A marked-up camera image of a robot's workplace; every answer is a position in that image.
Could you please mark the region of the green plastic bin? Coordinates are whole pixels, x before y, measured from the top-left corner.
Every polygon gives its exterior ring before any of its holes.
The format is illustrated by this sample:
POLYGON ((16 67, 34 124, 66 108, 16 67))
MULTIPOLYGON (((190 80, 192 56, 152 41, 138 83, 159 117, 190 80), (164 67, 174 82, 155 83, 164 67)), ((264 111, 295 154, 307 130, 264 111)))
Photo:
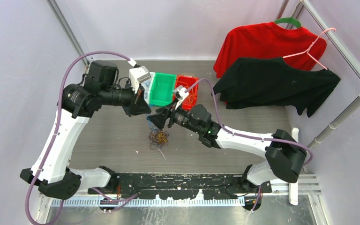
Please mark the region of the green plastic bin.
POLYGON ((150 105, 165 106, 173 100, 173 90, 177 76, 174 74, 155 73, 150 86, 150 105))

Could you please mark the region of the white plastic bin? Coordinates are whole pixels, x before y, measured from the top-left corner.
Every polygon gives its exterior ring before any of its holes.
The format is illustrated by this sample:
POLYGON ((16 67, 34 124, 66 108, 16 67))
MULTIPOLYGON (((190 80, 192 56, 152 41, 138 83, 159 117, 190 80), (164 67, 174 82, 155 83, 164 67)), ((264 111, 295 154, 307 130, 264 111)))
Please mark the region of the white plastic bin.
POLYGON ((151 78, 142 83, 142 86, 144 87, 144 100, 148 105, 150 105, 150 92, 151 92, 150 89, 152 87, 155 74, 156 74, 155 72, 150 72, 151 78))

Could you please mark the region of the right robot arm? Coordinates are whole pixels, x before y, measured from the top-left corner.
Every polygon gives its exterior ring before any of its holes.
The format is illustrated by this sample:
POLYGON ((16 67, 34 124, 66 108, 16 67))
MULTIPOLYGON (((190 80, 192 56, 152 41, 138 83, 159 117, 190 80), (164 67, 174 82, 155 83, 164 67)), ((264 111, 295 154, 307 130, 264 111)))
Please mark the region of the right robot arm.
POLYGON ((149 115, 148 120, 158 129, 177 124, 199 135, 199 141, 209 148, 234 149, 251 153, 265 159, 257 165, 249 165, 241 177, 242 188, 254 192, 267 181, 281 179, 288 183, 298 181, 307 152, 296 145, 295 140, 284 130, 273 134, 257 134, 222 127, 211 118, 203 105, 186 111, 169 104, 149 115))

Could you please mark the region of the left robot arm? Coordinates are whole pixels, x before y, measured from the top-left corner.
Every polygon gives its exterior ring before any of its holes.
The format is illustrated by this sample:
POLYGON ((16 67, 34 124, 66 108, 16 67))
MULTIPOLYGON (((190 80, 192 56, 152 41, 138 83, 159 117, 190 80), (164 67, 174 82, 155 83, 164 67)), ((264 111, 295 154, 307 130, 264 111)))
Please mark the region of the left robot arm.
POLYGON ((126 85, 121 87, 115 63, 105 60, 91 62, 80 83, 64 88, 55 123, 43 151, 32 167, 21 171, 20 178, 37 186, 45 196, 61 200, 67 200, 77 191, 85 189, 114 193, 119 185, 115 171, 106 166, 71 169, 68 162, 80 133, 102 106, 120 106, 129 117, 151 112, 144 99, 142 85, 150 77, 146 67, 134 65, 129 70, 126 85))

